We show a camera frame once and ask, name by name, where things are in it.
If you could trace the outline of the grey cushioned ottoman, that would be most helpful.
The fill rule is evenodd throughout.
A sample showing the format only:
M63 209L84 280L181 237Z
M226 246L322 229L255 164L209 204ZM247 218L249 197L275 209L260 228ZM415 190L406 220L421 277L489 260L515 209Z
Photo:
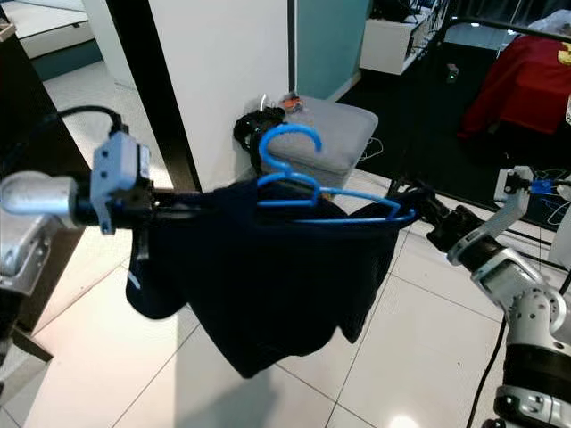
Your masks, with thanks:
M306 135L285 134L270 140L269 154L327 186L342 186L366 153L379 118L348 103L309 96L303 96L303 101L305 110L286 114L285 121L318 132L322 150L315 151Z

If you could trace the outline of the white low cabinet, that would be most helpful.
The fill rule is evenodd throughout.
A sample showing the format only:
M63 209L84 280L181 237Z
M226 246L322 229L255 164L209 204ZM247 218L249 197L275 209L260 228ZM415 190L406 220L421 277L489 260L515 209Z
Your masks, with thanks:
M360 45L359 68L401 75L423 53L437 29L439 21L431 11L400 23L368 18Z

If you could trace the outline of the small orange black gadget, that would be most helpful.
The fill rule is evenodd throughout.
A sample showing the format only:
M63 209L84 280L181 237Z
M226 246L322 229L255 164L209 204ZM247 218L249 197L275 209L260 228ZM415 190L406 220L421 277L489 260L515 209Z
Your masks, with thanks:
M285 111L286 114L299 114L305 110L305 102L303 97L294 91L282 96L281 101L278 102L278 107Z

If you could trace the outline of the clear plastic bag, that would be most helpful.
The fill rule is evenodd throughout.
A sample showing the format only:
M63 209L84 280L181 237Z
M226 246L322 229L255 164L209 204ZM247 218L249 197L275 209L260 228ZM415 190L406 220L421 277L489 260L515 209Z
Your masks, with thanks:
M571 11L560 9L527 25L529 29L571 39Z

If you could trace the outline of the black cabinet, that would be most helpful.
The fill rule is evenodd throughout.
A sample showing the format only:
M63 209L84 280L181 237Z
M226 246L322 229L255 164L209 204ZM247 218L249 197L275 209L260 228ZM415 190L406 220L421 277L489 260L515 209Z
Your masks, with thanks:
M56 106L21 41L17 37L9 37L1 45L1 50L0 120L3 136L15 138L23 146L13 161L13 170L40 171L52 175L89 171L86 160L65 125L56 121L40 127L46 115L56 111ZM46 303L52 298L81 236L79 231L61 231L54 236L39 282L21 306L17 329L33 334L42 319L47 318Z

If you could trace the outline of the black carpet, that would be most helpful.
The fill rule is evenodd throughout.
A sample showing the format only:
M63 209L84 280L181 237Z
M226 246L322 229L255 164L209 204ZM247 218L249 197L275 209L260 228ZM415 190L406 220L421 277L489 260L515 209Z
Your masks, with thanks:
M497 54L478 46L445 42L434 53L441 62L428 83L421 82L429 58L402 75L364 70L340 103L372 111L379 118L375 138L383 151L368 148L371 158L359 169L386 178L411 175L441 196L493 209L501 168L531 166L537 175L571 174L571 128L555 135L535 134L511 125L470 145L457 136L462 114L472 105ZM446 83L446 65L459 66L459 81Z

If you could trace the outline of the red cloth with yellow print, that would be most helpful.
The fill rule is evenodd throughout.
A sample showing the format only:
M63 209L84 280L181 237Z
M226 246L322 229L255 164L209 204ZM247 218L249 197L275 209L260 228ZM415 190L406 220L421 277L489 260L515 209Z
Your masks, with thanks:
M571 98L571 42L522 34L509 42L468 107L458 137L499 122L553 135L566 122Z

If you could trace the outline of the navy blue shirt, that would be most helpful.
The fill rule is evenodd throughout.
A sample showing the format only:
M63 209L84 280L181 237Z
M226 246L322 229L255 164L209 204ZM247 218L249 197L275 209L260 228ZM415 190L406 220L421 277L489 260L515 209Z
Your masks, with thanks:
M357 342L391 266L397 237L419 215L401 194L394 211L371 202L348 212L330 200L301 207L305 192L252 180L175 194L132 245L125 294L138 314L189 309L244 378L283 358L305 358L335 335Z

